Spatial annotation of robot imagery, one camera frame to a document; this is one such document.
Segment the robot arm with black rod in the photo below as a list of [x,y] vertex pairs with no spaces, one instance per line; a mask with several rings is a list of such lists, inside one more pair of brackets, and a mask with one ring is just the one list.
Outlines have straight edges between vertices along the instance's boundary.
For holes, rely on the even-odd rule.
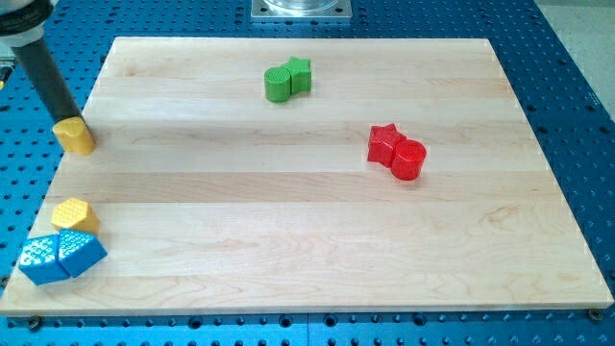
[[9,47],[55,123],[81,111],[44,40],[55,0],[1,0],[1,43]]

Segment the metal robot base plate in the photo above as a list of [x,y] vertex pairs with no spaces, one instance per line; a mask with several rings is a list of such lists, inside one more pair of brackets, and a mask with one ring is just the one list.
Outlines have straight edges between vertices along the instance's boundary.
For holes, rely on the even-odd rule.
[[350,18],[351,0],[253,0],[253,18]]

